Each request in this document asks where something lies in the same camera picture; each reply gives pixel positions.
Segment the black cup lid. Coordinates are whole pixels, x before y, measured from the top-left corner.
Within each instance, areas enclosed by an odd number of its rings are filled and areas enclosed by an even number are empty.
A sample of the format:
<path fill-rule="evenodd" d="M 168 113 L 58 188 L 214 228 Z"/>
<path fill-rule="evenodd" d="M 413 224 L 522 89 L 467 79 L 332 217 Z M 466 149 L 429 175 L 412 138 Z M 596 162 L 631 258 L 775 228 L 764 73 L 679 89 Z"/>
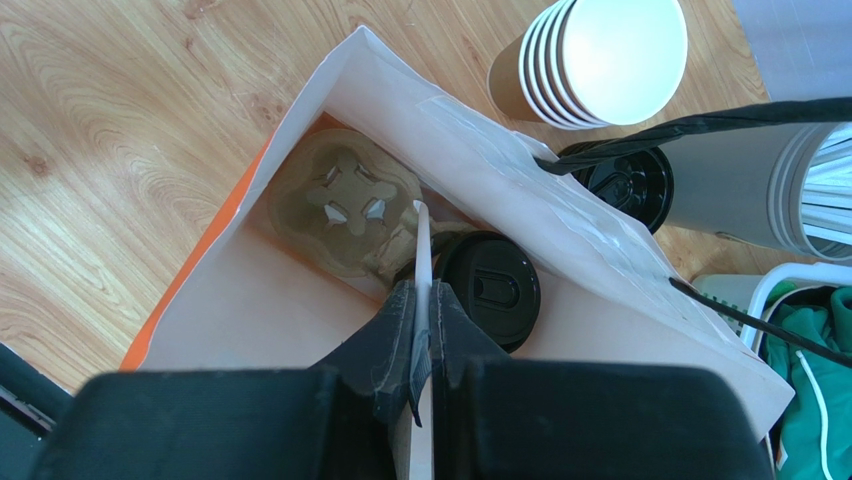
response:
<path fill-rule="evenodd" d="M 434 276 L 452 288 L 468 317 L 504 351 L 531 335 L 541 307 L 541 284 L 532 261 L 507 236 L 474 231 L 441 250 Z"/>

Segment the orange paper bag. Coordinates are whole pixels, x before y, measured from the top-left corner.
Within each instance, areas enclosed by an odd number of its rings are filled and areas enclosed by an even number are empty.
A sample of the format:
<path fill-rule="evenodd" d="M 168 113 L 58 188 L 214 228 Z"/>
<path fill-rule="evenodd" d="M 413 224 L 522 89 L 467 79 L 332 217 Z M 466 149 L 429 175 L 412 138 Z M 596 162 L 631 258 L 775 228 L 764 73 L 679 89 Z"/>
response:
<path fill-rule="evenodd" d="M 675 268 L 637 220 L 535 163 L 548 147 L 469 108 L 356 28 L 309 77 L 152 311 L 125 370 L 302 367 L 378 310 L 384 289 L 344 279 L 278 240 L 272 179 L 323 125 L 358 131 L 419 180 L 434 227 L 494 230 L 542 275 L 521 358 L 696 366 L 733 389 L 757 435 L 793 402 L 790 382 L 712 310 L 670 285 Z"/>

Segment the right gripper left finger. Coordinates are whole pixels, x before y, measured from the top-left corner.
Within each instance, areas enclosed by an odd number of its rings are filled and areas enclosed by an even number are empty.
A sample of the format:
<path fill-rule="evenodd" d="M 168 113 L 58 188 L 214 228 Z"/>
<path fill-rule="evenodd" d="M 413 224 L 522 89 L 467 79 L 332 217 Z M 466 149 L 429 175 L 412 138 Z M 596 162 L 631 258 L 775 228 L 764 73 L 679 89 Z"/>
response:
<path fill-rule="evenodd" d="M 49 435 L 36 479 L 405 479 L 414 285 L 304 369 L 112 373 Z"/>

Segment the pulp cup carrier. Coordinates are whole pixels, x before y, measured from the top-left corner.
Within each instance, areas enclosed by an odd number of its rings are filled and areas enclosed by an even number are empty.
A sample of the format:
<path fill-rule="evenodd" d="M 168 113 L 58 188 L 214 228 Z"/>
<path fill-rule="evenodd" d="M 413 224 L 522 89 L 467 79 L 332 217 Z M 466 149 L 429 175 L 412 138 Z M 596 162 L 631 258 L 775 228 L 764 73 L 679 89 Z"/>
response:
<path fill-rule="evenodd" d="M 267 187 L 280 240 L 343 279 L 391 288 L 413 268 L 420 179 L 369 137 L 325 129 L 301 140 Z"/>

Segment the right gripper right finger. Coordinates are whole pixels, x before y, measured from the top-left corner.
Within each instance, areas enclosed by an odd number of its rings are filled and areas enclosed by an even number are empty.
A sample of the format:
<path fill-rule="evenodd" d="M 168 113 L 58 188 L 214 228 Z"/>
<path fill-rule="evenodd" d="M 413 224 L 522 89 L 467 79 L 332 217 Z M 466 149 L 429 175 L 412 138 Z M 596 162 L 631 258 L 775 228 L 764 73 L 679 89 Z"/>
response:
<path fill-rule="evenodd" d="M 430 294 L 437 479 L 769 479 L 713 372 L 511 358 L 452 288 Z"/>

